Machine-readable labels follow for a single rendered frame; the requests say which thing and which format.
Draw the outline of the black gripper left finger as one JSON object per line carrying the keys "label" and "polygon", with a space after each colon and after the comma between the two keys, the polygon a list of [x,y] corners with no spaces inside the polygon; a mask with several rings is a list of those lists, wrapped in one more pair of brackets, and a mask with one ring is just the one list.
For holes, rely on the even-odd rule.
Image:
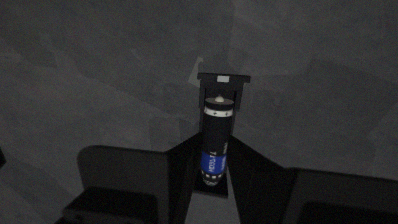
{"label": "black gripper left finger", "polygon": [[202,157],[203,135],[165,151],[91,145],[77,163],[84,187],[154,194],[159,224],[185,224]]}

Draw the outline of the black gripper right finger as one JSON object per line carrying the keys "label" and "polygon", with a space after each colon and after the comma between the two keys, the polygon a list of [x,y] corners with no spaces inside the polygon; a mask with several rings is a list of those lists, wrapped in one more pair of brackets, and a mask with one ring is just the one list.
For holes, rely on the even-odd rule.
{"label": "black gripper right finger", "polygon": [[240,224],[296,224],[308,201],[398,214],[396,180],[285,168],[232,135],[226,157]]}

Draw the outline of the black and blue battery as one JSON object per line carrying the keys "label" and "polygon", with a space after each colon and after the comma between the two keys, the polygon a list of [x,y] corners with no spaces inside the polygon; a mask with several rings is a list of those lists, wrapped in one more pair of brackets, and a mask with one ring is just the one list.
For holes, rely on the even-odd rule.
{"label": "black and blue battery", "polygon": [[222,96],[205,99],[200,174],[209,182],[223,178],[230,138],[234,101]]}

